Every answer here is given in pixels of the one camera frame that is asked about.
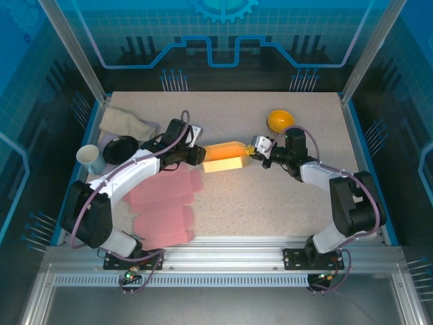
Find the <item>speckled countertop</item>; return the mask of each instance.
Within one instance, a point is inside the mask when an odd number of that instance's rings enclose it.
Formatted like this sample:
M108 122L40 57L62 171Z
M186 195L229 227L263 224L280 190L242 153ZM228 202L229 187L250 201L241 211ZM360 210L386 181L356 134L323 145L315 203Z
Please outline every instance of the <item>speckled countertop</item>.
M114 92L110 106L158 122L162 130L188 109L191 122L204 128L201 146L249 144L254 135L272 135L266 117L281 108L315 136L323 162L357 171L336 93ZM309 140L307 146L315 156ZM297 182L278 165L264 170L253 160L243 169L202 172L202 182L203 190L191 205L197 236L309 236L332 220L329 194ZM133 233L135 216L120 201L114 224Z

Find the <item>beige cloth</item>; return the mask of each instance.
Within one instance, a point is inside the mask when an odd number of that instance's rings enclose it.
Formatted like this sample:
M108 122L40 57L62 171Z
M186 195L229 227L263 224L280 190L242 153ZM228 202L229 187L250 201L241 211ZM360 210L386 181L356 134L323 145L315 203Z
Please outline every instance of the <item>beige cloth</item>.
M141 122L133 114L107 107L99 125L102 131L117 135L129 135L138 141L147 141L155 129Z

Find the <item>black bowl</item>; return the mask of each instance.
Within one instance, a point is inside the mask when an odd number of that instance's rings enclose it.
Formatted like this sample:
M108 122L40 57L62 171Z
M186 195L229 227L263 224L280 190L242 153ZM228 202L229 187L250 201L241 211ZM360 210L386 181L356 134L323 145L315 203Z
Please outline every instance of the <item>black bowl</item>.
M138 150L138 141L129 135L115 137L108 142L102 156L111 165L120 165L130 159Z

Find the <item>yellow ball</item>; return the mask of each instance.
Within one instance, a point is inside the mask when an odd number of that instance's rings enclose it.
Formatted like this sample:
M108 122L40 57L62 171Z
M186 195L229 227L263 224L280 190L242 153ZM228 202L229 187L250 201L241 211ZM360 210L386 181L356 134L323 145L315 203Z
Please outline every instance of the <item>yellow ball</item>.
M268 116L267 125L272 132L280 133L286 127L295 125L295 119L285 110L274 110Z

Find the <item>gear logo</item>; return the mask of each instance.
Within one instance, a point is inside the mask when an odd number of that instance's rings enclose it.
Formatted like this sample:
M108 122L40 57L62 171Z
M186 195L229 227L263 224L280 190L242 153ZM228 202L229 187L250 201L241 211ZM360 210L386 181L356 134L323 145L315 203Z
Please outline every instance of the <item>gear logo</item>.
M0 0L0 9L8 9L15 23L24 32L34 28L39 21L36 0Z
M196 14L202 14L203 19L210 18L225 24L226 21L235 22L244 19L245 13L252 12L252 6L258 5L258 0L190 0L196 9Z

